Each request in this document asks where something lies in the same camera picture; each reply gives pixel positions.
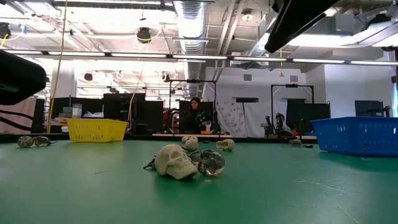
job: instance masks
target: air duct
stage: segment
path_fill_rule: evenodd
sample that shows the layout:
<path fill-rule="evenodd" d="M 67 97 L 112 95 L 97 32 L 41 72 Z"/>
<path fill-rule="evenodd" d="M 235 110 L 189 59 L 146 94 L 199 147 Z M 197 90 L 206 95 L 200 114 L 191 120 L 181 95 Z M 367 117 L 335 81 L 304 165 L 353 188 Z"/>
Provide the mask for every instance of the air duct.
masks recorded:
<path fill-rule="evenodd" d="M 181 40 L 181 50 L 183 54 L 205 53 L 205 43 L 203 41 L 195 41 L 205 37 L 205 21 L 207 3 L 195 1 L 175 1 L 175 11 L 178 15 L 178 32 L 182 38 L 190 40 Z M 187 80 L 201 80 L 201 63 L 185 62 L 184 73 Z M 189 85 L 189 95 L 196 95 L 196 86 Z"/>

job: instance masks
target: green table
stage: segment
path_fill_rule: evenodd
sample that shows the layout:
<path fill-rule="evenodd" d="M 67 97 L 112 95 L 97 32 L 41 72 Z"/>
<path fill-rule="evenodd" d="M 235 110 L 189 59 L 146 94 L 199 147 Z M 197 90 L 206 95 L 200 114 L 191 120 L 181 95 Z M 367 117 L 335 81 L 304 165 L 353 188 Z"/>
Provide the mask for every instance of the green table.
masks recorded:
<path fill-rule="evenodd" d="M 237 143 L 218 177 L 142 169 L 170 143 L 0 144 L 0 223 L 398 222 L 397 159 Z"/>

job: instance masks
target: yellow basket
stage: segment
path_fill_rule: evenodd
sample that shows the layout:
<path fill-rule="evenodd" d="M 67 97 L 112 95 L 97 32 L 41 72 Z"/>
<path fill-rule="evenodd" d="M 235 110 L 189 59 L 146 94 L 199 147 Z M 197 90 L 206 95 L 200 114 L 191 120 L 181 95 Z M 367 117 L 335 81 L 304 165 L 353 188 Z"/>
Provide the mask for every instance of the yellow basket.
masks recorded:
<path fill-rule="evenodd" d="M 111 119 L 71 118 L 68 121 L 69 138 L 75 142 L 122 141 L 127 122 Z"/>

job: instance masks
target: blue plastic basket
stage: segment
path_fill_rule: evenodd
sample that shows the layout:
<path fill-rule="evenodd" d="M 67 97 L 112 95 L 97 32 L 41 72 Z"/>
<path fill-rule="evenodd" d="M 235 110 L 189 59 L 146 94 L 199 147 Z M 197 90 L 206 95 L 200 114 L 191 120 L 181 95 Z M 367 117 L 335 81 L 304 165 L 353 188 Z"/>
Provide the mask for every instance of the blue plastic basket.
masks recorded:
<path fill-rule="evenodd" d="M 398 118 L 347 117 L 312 124 L 321 150 L 352 156 L 398 156 Z"/>

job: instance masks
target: woman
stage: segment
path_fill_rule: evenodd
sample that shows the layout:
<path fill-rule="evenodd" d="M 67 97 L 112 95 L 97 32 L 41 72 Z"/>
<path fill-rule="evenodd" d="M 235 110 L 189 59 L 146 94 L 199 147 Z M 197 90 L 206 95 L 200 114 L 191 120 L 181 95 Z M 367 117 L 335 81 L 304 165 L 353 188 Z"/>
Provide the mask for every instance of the woman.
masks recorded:
<path fill-rule="evenodd" d="M 192 98 L 190 111 L 187 115 L 186 120 L 186 129 L 185 132 L 194 132 L 195 134 L 200 134 L 201 124 L 197 122 L 197 116 L 201 113 L 200 108 L 200 99 L 197 97 Z"/>

